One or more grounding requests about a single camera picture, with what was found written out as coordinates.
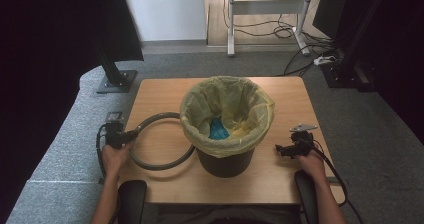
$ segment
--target forearm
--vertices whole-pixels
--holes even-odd
[[[118,200],[118,176],[105,179],[100,200],[94,211],[91,223],[109,223],[116,210]]]
[[[347,223],[326,178],[314,179],[319,223]]]

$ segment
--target black chair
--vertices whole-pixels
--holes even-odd
[[[299,190],[306,221],[309,224],[317,224],[318,207],[312,178],[303,170],[297,171],[294,178]],[[141,223],[146,190],[146,182],[142,180],[127,181],[119,187],[118,192],[121,202],[118,213],[119,223]]]

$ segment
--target blue object in trash can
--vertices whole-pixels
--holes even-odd
[[[221,118],[216,117],[211,121],[211,132],[209,138],[213,140],[222,140],[229,137],[227,129],[222,125]]]

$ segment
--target white wall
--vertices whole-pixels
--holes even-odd
[[[127,0],[140,41],[205,40],[203,0]]]

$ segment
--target wooden tabletop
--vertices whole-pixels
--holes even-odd
[[[126,180],[146,181],[146,202],[209,204],[297,204],[294,182],[299,163],[281,157],[275,144],[292,145],[289,129],[299,123],[318,125],[303,80],[299,77],[252,77],[275,102],[275,118],[268,134],[253,154],[249,167],[232,178],[219,178],[201,166],[197,153],[181,165],[164,171],[141,169],[132,161],[121,171]],[[126,130],[133,130],[146,118],[162,112],[179,112],[185,93],[204,78],[147,79],[138,90]],[[331,160],[321,130],[311,131]],[[165,164],[181,157],[190,143],[178,119],[163,119],[146,127],[136,140],[136,152],[143,162]],[[327,176],[333,176],[326,167]],[[332,185],[340,203],[344,200],[339,185]]]

